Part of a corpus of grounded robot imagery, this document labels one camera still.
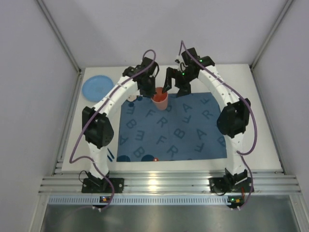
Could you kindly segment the orange plastic cup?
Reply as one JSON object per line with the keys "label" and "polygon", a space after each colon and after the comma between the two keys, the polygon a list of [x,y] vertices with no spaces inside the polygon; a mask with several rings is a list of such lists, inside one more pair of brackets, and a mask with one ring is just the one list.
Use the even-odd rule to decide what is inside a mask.
{"label": "orange plastic cup", "polygon": [[157,87],[156,93],[151,97],[151,100],[155,104],[158,110],[164,111],[168,106],[168,93],[163,93],[162,87]]}

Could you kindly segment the blue letter-print placemat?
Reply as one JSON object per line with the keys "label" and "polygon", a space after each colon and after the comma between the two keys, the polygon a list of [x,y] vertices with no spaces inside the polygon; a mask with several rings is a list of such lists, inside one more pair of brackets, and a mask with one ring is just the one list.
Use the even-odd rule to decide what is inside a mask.
{"label": "blue letter-print placemat", "polygon": [[121,106],[118,162],[211,160],[227,157],[211,93],[168,95],[165,110],[145,97]]}

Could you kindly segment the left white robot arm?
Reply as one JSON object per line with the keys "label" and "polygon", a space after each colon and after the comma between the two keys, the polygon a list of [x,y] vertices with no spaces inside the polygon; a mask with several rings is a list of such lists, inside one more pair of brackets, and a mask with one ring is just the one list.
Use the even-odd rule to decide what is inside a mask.
{"label": "left white robot arm", "polygon": [[122,104],[132,95],[139,93],[151,98],[155,94],[155,77],[158,64],[151,58],[144,57],[136,67],[128,67],[101,101],[93,107],[85,107],[82,111],[82,126],[85,140],[90,151],[92,166],[89,175],[95,181],[102,181],[108,176],[108,145],[114,137],[112,118]]}

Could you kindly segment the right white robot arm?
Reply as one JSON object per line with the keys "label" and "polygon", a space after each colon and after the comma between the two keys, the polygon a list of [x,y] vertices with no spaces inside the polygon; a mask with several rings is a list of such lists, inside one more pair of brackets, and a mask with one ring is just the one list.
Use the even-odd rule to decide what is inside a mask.
{"label": "right white robot arm", "polygon": [[168,67],[163,92],[173,86],[178,88],[177,97],[191,94],[191,82],[195,79],[204,84],[216,99],[220,115],[217,128],[225,138],[227,165],[224,180],[230,187],[236,186],[248,178],[248,172],[240,157],[240,149],[249,123],[250,101],[244,101],[225,85],[214,61],[209,57],[201,57],[195,48],[180,51],[176,57],[177,68]]}

